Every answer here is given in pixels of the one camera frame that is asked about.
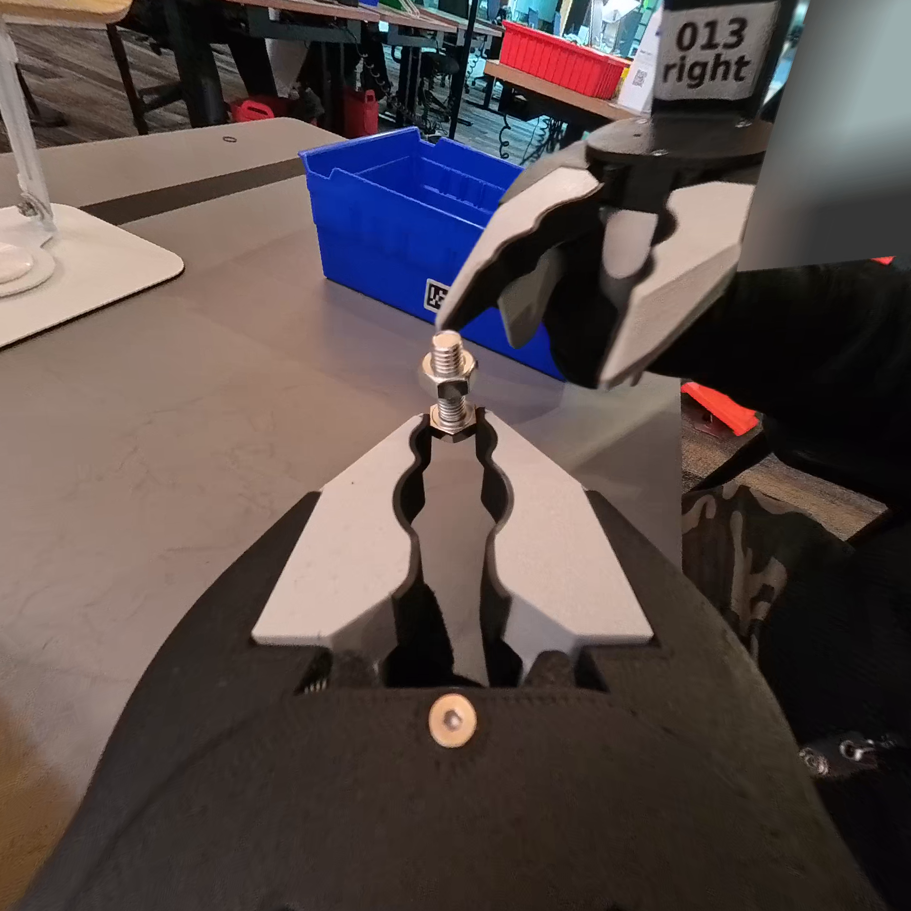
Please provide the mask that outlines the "dark table slot cover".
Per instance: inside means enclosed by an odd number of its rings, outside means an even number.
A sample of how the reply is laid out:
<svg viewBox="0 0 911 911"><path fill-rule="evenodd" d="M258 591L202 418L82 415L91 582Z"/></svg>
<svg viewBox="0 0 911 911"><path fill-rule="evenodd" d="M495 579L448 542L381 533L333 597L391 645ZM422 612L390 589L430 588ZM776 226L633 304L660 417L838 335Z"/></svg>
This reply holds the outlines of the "dark table slot cover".
<svg viewBox="0 0 911 911"><path fill-rule="evenodd" d="M302 161L299 158L290 158L172 187L103 200L82 206L80 210L109 224L122 226L244 191L267 187L301 177L303 174Z"/></svg>

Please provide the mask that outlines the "silver hex bolt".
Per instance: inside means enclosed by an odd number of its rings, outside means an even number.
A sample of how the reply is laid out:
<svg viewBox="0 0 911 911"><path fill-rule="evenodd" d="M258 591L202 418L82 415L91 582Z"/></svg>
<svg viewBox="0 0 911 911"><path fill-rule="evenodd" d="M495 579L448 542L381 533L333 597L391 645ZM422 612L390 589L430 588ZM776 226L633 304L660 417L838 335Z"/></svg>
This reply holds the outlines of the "silver hex bolt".
<svg viewBox="0 0 911 911"><path fill-rule="evenodd" d="M446 331L434 334L428 353L432 355L432 366L440 374L447 376L458 372L462 366L464 351L467 349L461 335ZM476 418L474 406L469 402L469 394L456 400L435 401L429 411L429 419L434 433L440 439L448 438L456 442L472 436Z"/></svg>

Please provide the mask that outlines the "white plastic bag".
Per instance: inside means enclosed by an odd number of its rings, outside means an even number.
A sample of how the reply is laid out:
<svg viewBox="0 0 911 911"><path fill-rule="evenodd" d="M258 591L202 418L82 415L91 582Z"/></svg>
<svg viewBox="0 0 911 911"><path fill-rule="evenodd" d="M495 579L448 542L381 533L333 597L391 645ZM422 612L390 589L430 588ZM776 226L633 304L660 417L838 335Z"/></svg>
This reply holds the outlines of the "white plastic bag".
<svg viewBox="0 0 911 911"><path fill-rule="evenodd" d="M265 43L278 96L287 99L298 97L300 74L310 44L284 39L266 39Z"/></svg>

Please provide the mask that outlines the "red storage bin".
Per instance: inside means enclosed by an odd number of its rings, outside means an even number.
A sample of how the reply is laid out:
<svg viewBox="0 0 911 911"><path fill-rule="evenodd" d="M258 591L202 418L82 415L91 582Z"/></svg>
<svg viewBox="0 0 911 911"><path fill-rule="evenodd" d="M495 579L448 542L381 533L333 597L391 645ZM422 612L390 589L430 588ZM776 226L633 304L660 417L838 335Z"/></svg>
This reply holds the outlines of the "red storage bin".
<svg viewBox="0 0 911 911"><path fill-rule="evenodd" d="M502 65L585 97L613 98L631 65L624 58L511 21L503 29Z"/></svg>

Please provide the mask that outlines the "black floor pole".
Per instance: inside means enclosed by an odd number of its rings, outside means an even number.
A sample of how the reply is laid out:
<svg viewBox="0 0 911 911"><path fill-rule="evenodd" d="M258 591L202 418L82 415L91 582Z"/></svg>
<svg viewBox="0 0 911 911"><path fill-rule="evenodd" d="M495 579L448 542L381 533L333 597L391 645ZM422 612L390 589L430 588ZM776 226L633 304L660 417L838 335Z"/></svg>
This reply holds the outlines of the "black floor pole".
<svg viewBox="0 0 911 911"><path fill-rule="evenodd" d="M448 138L451 141L456 140L456 132L459 123L459 113L461 107L462 96L465 89L465 78L467 75L468 64L471 58L471 48L472 41L474 36L474 24L476 20L477 8L479 6L479 1L470 1L468 6L469 15L466 19L466 24L464 28L464 39L461 46L461 52L459 56L459 65L456 77L453 80L451 87L451 104L449 111L449 131Z"/></svg>

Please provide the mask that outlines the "blue storage bin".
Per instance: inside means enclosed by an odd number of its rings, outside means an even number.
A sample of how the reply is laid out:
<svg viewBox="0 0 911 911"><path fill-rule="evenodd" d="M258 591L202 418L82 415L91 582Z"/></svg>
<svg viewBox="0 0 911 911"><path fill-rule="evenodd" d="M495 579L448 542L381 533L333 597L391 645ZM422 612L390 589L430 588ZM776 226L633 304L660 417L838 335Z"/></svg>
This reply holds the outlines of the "blue storage bin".
<svg viewBox="0 0 911 911"><path fill-rule="evenodd" d="M417 128L303 150L325 278L432 324L521 174Z"/></svg>

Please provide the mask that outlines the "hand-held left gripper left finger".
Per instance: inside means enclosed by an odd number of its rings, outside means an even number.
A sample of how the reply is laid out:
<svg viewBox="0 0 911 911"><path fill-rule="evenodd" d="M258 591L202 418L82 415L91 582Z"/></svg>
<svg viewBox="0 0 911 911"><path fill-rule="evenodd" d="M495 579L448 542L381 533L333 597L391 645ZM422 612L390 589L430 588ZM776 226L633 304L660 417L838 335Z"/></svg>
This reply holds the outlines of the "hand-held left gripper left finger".
<svg viewBox="0 0 911 911"><path fill-rule="evenodd" d="M315 494L251 630L257 645L354 657L393 685L455 682L413 527L433 438L427 415L411 417Z"/></svg>

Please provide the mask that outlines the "white board stand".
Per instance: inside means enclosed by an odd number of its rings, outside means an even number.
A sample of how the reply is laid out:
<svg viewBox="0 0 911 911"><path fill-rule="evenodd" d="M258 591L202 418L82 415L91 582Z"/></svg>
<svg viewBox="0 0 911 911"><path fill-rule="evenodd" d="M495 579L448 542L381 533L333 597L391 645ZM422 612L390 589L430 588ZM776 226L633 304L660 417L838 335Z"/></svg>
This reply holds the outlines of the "white board stand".
<svg viewBox="0 0 911 911"><path fill-rule="evenodd" d="M18 199L1 210L1 346L12 345L177 278L175 253L74 207L53 204L1 19L2 122Z"/></svg>

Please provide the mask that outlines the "person's right forearm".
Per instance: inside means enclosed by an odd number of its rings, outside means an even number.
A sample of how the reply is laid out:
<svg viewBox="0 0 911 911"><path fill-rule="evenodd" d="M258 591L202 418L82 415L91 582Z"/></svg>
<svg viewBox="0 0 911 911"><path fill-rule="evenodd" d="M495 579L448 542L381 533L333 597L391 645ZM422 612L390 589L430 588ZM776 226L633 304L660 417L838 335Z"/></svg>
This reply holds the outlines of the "person's right forearm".
<svg viewBox="0 0 911 911"><path fill-rule="evenodd" d="M857 492L909 509L909 269L737 271L650 370L724 393Z"/></svg>

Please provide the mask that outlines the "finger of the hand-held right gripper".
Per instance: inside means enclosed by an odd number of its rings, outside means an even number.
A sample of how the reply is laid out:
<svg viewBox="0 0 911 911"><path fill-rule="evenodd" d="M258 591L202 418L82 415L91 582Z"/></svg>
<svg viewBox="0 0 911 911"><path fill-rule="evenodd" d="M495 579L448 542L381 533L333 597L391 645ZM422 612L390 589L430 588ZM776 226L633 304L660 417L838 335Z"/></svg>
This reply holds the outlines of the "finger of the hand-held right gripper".
<svg viewBox="0 0 911 911"><path fill-rule="evenodd" d="M670 194L674 229L651 248L650 268L617 305L620 319L600 367L601 388L639 377L727 289L754 191L753 184L712 181Z"/></svg>
<svg viewBox="0 0 911 911"><path fill-rule="evenodd" d="M496 309L506 333L535 333L565 266L558 248L594 230L606 183L558 167L504 201L453 279L436 317L459 332Z"/></svg>

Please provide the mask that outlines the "silver hex nut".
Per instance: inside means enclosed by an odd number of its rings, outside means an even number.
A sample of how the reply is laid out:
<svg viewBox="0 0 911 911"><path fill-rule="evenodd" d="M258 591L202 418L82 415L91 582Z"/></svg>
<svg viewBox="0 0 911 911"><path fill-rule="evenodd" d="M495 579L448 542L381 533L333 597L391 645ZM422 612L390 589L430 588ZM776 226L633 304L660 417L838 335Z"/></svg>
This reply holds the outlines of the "silver hex nut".
<svg viewBox="0 0 911 911"><path fill-rule="evenodd" d="M471 352L462 352L462 366L458 372L442 375L432 366L432 355L427 353L418 372L423 388L437 400L456 400L471 392L477 371L477 362Z"/></svg>

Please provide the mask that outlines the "black badge reel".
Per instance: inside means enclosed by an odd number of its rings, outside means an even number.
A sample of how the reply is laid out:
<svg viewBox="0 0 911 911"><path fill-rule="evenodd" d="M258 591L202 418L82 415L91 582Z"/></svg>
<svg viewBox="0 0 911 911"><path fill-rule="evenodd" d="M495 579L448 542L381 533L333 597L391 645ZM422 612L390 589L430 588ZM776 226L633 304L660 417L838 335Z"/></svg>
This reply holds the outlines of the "black badge reel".
<svg viewBox="0 0 911 911"><path fill-rule="evenodd" d="M849 732L807 744L798 756L816 779L846 779L877 770L884 757L902 747L901 739L893 736L871 738Z"/></svg>

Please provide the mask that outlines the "brown edged desk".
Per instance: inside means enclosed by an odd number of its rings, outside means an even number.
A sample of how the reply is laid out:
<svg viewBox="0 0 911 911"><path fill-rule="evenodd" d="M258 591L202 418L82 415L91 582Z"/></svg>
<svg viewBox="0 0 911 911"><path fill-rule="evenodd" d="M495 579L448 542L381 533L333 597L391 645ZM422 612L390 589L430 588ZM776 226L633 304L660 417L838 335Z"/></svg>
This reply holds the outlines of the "brown edged desk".
<svg viewBox="0 0 911 911"><path fill-rule="evenodd" d="M503 65L498 60L484 63L484 75L517 90L533 101L544 116L598 128L599 124L617 120L644 119L643 114L634 113L609 100L584 96L574 90L547 82L514 67Z"/></svg>
<svg viewBox="0 0 911 911"><path fill-rule="evenodd" d="M388 6L350 6L325 2L157 2L167 25L167 45L174 54L181 94L192 128L222 126L229 121L213 44L241 43L237 65L244 82L253 77L253 94L265 87L259 63L266 63L266 40L303 43L321 48L325 130L344 129L344 51L363 48L371 31L389 46L414 56L435 48L442 35L465 30L452 17L415 8L409 15Z"/></svg>

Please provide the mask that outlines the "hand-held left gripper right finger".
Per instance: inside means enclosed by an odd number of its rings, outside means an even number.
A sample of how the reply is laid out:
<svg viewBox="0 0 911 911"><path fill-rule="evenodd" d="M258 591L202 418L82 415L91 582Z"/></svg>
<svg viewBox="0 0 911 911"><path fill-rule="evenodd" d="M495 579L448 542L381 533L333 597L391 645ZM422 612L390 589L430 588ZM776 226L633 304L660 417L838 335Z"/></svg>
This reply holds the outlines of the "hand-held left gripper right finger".
<svg viewBox="0 0 911 911"><path fill-rule="evenodd" d="M488 683L521 684L546 652L575 665L588 647L652 644L589 491L485 408L476 413L476 457L494 523L479 614Z"/></svg>

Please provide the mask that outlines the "person's right hand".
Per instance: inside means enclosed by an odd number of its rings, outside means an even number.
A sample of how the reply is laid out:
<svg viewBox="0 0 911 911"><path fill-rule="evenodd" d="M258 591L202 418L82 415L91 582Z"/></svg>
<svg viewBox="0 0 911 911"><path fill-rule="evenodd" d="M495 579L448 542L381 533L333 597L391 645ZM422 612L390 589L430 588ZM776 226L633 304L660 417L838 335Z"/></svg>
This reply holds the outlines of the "person's right hand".
<svg viewBox="0 0 911 911"><path fill-rule="evenodd" d="M589 390L600 385L601 366L620 316L601 288L604 233L599 220L592 230L556 249L558 280L543 317L559 373Z"/></svg>

